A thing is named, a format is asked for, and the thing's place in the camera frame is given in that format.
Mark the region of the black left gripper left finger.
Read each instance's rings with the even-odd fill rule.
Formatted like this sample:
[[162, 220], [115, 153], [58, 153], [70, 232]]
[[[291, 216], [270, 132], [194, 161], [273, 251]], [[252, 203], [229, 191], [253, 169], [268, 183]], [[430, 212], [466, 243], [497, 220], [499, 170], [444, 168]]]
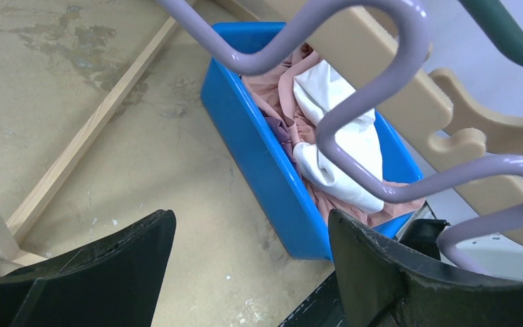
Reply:
[[171, 210], [0, 277], [0, 326], [150, 326], [176, 230]]

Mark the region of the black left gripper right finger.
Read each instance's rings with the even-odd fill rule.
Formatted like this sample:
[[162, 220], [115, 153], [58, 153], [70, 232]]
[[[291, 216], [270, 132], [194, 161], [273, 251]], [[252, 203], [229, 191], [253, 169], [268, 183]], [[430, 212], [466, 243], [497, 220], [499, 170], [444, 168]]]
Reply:
[[328, 229], [349, 326], [523, 326], [523, 282], [442, 263], [339, 210]]

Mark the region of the white cloth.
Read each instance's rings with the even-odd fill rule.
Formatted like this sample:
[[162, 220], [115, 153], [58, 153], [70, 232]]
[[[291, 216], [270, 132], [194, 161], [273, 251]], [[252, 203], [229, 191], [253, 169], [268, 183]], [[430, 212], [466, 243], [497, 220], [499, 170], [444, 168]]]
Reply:
[[[293, 92], [304, 117], [317, 125], [327, 112], [352, 95], [355, 89], [327, 61], [322, 60], [294, 77]], [[381, 180], [383, 158], [375, 120], [375, 110], [371, 109], [339, 129], [335, 140], [352, 158]], [[314, 141], [302, 141], [295, 145], [294, 158], [302, 176], [319, 190], [366, 214], [383, 210], [384, 201], [335, 166], [317, 149]]]

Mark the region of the pink pleated skirt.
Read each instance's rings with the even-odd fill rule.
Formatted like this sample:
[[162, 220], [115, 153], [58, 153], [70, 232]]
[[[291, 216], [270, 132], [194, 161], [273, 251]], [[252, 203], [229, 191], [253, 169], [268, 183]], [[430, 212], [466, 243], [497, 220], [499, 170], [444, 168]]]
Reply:
[[[295, 145], [302, 141], [314, 141], [316, 145], [315, 128], [317, 126], [313, 125], [304, 117], [297, 104], [293, 92], [294, 77], [315, 66], [322, 60], [326, 61], [308, 44], [303, 44], [297, 47], [284, 62], [269, 72], [259, 76], [243, 76], [241, 78], [243, 85], [251, 94], [260, 112], [263, 115], [281, 119], [285, 123], [291, 136], [293, 156]], [[304, 188], [324, 220], [328, 219], [329, 212], [332, 209], [338, 208], [362, 223], [370, 227], [375, 227], [399, 216], [417, 211], [425, 203], [423, 198], [401, 204], [384, 202], [382, 211], [366, 214], [338, 200], [334, 196], [319, 190], [302, 176], [295, 158], [294, 162], [291, 163], [302, 179]]]

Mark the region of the teal hanger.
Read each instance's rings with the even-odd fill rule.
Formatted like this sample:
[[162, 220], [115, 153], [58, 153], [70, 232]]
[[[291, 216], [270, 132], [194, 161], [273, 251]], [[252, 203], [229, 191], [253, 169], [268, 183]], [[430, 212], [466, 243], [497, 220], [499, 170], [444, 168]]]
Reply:
[[523, 30], [499, 0], [459, 0], [496, 49], [523, 67]]

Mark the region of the purple pleated skirt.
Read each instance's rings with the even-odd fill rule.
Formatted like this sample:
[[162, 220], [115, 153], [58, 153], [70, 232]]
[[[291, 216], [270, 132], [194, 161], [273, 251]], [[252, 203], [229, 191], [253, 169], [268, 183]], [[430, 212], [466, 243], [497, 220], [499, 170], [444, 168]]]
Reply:
[[291, 136], [288, 128], [285, 126], [285, 123], [281, 119], [275, 118], [273, 116], [264, 115], [264, 119], [288, 159], [291, 162], [294, 162]]

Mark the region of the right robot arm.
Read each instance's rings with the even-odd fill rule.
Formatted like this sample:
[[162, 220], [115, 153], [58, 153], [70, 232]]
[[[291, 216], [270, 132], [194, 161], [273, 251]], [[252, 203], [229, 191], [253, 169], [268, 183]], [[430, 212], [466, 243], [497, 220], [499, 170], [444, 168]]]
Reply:
[[437, 238], [447, 226], [449, 222], [444, 219], [414, 219], [407, 226], [399, 243], [440, 261]]

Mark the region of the blue plastic bin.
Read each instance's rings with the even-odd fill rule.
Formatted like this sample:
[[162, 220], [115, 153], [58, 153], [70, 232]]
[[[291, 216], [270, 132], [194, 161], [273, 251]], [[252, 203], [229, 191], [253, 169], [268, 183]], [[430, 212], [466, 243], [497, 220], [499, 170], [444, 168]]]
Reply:
[[[254, 53], [284, 26], [284, 22], [219, 22], [212, 28], [236, 50]], [[212, 59], [201, 100], [288, 254], [331, 261], [328, 227], [240, 77]], [[397, 131], [377, 113], [375, 128], [384, 180], [421, 180], [424, 175]]]

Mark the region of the wooden clothes rack frame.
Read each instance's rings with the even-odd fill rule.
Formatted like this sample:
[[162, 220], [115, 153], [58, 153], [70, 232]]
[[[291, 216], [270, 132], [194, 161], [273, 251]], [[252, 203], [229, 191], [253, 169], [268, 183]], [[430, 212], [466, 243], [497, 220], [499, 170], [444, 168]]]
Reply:
[[85, 240], [157, 178], [173, 110], [159, 62], [178, 25], [156, 1], [0, 1], [0, 276]]

